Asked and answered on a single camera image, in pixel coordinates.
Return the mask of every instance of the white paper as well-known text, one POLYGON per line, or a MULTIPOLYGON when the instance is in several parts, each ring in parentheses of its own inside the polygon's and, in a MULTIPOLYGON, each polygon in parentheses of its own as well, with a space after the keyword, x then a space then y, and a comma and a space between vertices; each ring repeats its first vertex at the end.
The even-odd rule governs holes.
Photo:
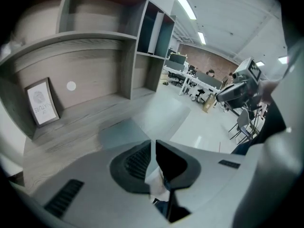
POLYGON ((29 89, 28 98, 39 124, 43 124, 56 117, 48 96, 46 82, 29 89))

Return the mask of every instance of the white panel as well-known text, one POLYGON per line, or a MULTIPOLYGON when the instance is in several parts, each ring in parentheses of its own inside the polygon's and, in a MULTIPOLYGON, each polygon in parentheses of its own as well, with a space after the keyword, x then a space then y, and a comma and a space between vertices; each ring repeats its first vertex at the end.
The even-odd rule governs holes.
POLYGON ((163 13, 157 12, 156 19, 153 25, 152 34, 150 38, 148 53, 154 54, 155 47, 157 43, 158 36, 160 34, 161 26, 162 26, 162 19, 163 19, 163 13))
POLYGON ((1 166, 11 176, 22 170, 25 135, 11 120, 0 101, 1 166))

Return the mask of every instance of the person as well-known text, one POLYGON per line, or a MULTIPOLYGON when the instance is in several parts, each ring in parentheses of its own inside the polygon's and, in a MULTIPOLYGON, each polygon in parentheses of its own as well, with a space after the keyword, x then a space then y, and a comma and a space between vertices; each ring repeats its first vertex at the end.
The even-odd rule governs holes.
POLYGON ((208 72, 206 72, 206 74, 212 78, 214 78, 214 70, 213 69, 210 69, 208 72))
POLYGON ((232 83, 232 73, 229 73, 228 76, 225 76, 223 78, 220 89, 224 88, 226 85, 230 85, 231 83, 232 83))

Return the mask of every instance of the black vent grille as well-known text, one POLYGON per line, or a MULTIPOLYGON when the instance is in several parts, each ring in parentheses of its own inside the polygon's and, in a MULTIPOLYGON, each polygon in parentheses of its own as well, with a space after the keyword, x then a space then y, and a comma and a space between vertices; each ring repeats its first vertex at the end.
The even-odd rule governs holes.
POLYGON ((235 169, 238 169, 239 166, 241 165, 239 163, 235 163, 235 162, 231 162, 231 161, 226 161, 226 160, 221 160, 219 162, 219 164, 226 165, 226 166, 229 166, 229 167, 235 168, 235 169))
POLYGON ((45 205, 44 209, 52 215, 61 218, 73 199, 83 186, 83 182, 71 179, 67 184, 45 205))
POLYGON ((131 176, 144 180, 151 159, 150 155, 150 146, 146 146, 126 158, 124 167, 131 176))

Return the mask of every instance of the brick wall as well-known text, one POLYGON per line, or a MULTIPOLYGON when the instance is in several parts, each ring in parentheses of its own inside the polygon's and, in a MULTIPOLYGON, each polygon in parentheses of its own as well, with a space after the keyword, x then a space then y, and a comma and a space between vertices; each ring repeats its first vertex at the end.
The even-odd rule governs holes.
POLYGON ((178 52, 183 55, 187 54, 187 62, 190 65, 198 67, 203 73, 206 73, 209 69, 213 69, 215 72, 214 77, 219 81, 228 76, 229 73, 233 73, 238 67, 221 56, 197 47, 180 44, 178 52))

